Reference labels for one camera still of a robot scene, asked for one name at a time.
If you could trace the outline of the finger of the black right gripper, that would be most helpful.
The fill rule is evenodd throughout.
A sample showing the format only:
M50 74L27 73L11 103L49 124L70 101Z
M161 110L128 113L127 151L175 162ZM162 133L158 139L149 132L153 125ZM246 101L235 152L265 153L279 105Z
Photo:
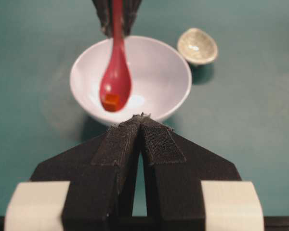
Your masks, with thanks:
M124 0L122 10L122 33L129 36L136 20L138 9L142 0Z
M92 0L97 16L100 20L101 31L108 37L112 37L112 7L111 0Z

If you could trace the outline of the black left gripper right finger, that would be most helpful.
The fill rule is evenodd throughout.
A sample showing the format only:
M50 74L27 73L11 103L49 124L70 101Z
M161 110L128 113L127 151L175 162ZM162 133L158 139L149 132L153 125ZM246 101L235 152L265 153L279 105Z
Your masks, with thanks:
M148 116L140 141L147 215L162 231L205 230L201 181L240 181L236 166Z

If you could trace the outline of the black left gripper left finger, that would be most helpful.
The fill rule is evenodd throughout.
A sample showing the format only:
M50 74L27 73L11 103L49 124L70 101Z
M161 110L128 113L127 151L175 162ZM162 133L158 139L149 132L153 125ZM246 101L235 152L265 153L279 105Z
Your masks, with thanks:
M130 217L138 168L141 117L39 163L31 181L70 183L62 213L66 231L107 231Z

